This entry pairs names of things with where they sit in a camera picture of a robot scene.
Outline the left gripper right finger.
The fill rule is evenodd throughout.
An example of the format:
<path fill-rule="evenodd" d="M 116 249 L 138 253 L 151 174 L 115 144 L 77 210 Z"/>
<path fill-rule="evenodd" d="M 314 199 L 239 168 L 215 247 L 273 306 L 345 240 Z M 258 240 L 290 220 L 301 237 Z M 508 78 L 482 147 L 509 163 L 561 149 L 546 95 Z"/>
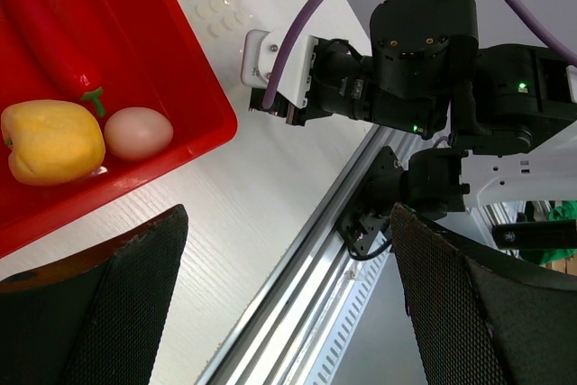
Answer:
<path fill-rule="evenodd" d="M 430 384 L 574 384 L 576 278 L 397 203 L 392 245 Z"/>

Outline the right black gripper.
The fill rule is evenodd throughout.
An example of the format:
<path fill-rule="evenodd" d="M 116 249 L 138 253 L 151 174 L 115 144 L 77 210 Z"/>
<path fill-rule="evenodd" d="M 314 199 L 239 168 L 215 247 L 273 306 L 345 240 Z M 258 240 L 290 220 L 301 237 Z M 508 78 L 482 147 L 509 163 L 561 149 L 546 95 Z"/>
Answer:
<path fill-rule="evenodd" d="M 474 0 L 385 0 L 370 19 L 371 55 L 341 38 L 301 34 L 270 103 L 265 90 L 282 31 L 247 35 L 249 107 L 302 126 L 341 115 L 407 133 L 437 133 L 447 111 L 474 126 Z"/>

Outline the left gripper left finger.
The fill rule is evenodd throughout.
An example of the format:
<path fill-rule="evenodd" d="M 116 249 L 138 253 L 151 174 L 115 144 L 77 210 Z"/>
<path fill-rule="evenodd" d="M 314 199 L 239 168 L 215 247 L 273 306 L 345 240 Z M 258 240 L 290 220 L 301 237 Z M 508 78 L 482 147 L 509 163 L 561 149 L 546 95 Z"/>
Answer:
<path fill-rule="evenodd" d="M 2 280 L 1 382 L 149 383 L 187 237 L 176 205 Z"/>

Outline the red chili pepper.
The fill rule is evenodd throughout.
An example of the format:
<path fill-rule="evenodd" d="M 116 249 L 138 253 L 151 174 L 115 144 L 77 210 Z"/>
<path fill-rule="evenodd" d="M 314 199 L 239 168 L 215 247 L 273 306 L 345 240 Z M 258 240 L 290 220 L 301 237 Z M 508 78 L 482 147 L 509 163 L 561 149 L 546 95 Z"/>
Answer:
<path fill-rule="evenodd" d="M 105 115 L 101 74 L 77 46 L 44 0 L 2 0 L 8 18 L 26 47 L 58 90 Z"/>

